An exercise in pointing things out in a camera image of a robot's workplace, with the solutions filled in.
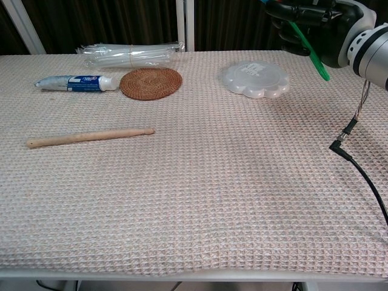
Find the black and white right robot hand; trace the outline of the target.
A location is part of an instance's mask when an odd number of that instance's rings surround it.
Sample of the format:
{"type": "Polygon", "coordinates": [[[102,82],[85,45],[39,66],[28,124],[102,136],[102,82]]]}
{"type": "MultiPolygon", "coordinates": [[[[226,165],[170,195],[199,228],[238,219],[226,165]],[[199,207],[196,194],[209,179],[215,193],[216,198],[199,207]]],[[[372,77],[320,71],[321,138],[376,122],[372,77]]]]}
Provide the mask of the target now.
{"type": "Polygon", "coordinates": [[[291,27],[295,23],[321,62],[331,68],[349,65],[349,45],[376,24],[376,12],[358,1],[267,1],[265,9],[278,29],[284,51],[310,55],[291,27]]]}

